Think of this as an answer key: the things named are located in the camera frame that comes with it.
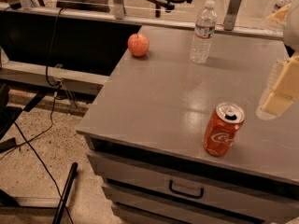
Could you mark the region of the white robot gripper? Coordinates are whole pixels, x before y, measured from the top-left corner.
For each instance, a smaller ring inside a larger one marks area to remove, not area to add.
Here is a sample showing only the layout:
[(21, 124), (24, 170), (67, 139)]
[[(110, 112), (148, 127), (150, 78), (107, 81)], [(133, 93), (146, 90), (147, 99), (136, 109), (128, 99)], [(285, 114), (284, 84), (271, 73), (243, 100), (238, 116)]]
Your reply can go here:
[[(283, 42), (293, 50), (299, 50), (299, 0), (293, 0), (287, 12)], [(277, 59), (271, 66), (259, 101), (261, 110), (272, 116), (279, 116), (298, 99), (299, 56), (291, 56), (284, 61)]]

